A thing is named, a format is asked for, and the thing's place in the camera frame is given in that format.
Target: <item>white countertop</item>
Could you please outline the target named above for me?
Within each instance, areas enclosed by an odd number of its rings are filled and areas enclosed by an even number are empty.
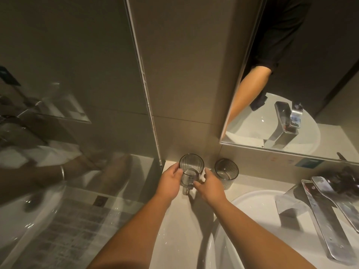
[[[167,170],[174,163],[166,161],[163,170]],[[287,191],[293,185],[239,175],[225,193],[227,199],[232,201],[250,191],[265,189]],[[181,186],[160,227],[150,269],[203,268],[202,260],[205,257],[205,249],[214,219],[212,209],[199,195],[196,195],[196,190],[192,190],[190,197],[185,196],[182,194]]]

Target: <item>person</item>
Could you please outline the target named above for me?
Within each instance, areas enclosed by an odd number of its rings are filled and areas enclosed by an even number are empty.
[[[149,268],[160,225],[179,192],[182,172],[179,163],[163,172],[153,198],[107,242],[87,269]],[[294,249],[230,203],[222,183],[208,168],[205,172],[205,182],[195,181],[195,188],[213,209],[246,268],[315,269]]]
[[[244,78],[238,86],[228,124],[247,106],[253,111],[264,105],[264,87],[290,48],[303,24],[312,0],[267,0],[258,26]]]

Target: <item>white sink basin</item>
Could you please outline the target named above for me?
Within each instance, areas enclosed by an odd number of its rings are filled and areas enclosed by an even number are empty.
[[[240,196],[232,203],[261,226],[290,245],[317,269],[358,268],[358,265],[345,266],[326,257],[309,213],[304,213],[297,218],[299,225],[291,218],[282,218],[284,220],[282,224],[274,199],[276,195],[280,194],[284,194],[284,192],[274,190],[253,191]],[[341,221],[341,224],[359,258],[359,235],[344,222]],[[205,268],[244,268],[233,244],[221,226],[217,228],[214,235],[210,236]]]
[[[229,142],[246,146],[263,147],[264,140],[269,139],[278,125],[274,108],[276,101],[292,102],[284,97],[267,92],[268,99],[264,106],[256,111],[246,107],[227,127]],[[299,134],[282,151],[298,154],[312,154],[320,144],[320,131],[317,123],[305,110]]]

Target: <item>person's right hand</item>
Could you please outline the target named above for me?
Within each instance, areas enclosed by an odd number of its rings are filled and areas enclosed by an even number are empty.
[[[208,168],[205,168],[205,172],[206,181],[203,184],[195,181],[194,187],[201,197],[213,208],[215,204],[226,201],[227,198],[222,182]]]

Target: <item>ribbed glass cup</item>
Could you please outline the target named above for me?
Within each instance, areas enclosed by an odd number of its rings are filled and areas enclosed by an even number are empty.
[[[203,172],[204,162],[196,154],[186,154],[179,160],[179,167],[183,170],[181,183],[183,186],[193,189],[193,182],[199,181]]]
[[[227,158],[218,160],[214,165],[214,175],[222,182],[225,190],[231,187],[239,173],[237,165]]]

